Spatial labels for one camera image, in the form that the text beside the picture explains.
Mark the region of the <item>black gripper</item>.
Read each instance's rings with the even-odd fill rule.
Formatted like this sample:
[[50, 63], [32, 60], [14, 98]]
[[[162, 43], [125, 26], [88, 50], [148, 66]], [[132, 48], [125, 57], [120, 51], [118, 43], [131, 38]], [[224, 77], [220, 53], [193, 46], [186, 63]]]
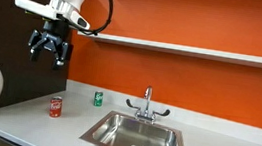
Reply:
[[46, 20], [43, 31], [34, 30], [28, 41], [30, 47], [30, 60], [37, 61], [42, 49], [53, 52], [53, 70], [58, 70], [64, 65], [62, 60], [68, 60], [73, 47], [67, 42], [70, 28], [68, 23], [62, 20]]

